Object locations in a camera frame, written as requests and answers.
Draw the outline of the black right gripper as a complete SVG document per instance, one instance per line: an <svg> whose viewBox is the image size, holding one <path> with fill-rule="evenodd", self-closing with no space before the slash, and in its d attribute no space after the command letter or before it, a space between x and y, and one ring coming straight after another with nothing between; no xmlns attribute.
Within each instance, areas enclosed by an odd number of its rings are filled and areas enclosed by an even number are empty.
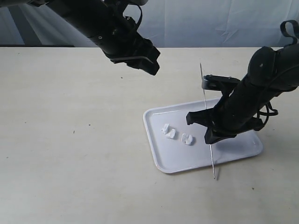
<svg viewBox="0 0 299 224"><path fill-rule="evenodd" d="M262 120L254 117L260 109L257 104L257 93L232 93L214 108L188 112L186 122L187 125L196 123L212 126L207 128L204 136L205 143L212 145L235 138L240 133L259 129Z"/></svg>

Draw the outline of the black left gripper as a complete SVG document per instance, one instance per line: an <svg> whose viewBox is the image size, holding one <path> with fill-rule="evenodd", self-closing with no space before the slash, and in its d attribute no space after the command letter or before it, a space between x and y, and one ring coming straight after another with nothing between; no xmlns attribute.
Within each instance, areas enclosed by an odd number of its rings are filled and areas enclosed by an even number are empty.
<svg viewBox="0 0 299 224"><path fill-rule="evenodd" d="M160 66L157 59L160 51L151 40L140 35L128 39L117 36L102 37L102 51L113 63L125 63L128 67L140 69L155 76Z"/></svg>

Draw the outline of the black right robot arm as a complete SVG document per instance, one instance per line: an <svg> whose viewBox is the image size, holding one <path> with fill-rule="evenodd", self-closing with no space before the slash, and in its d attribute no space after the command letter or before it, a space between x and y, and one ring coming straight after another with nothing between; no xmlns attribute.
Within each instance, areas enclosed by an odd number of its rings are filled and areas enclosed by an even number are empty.
<svg viewBox="0 0 299 224"><path fill-rule="evenodd" d="M271 100L299 86L299 46L274 50L258 49L249 61L242 80L215 75L203 76L204 90L220 91L222 97L210 108L188 112L186 123L207 128L206 144L234 138L247 131L259 131L278 111Z"/></svg>

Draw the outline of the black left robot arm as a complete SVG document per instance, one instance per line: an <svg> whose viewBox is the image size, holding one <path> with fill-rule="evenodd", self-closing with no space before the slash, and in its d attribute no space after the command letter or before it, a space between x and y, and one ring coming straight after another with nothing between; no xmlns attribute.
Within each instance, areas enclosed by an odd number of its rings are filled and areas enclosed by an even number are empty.
<svg viewBox="0 0 299 224"><path fill-rule="evenodd" d="M76 30L96 44L114 64L156 75L160 51L138 32L142 22L124 16L127 6L141 8L145 0L2 0L1 7L28 4L48 6Z"/></svg>

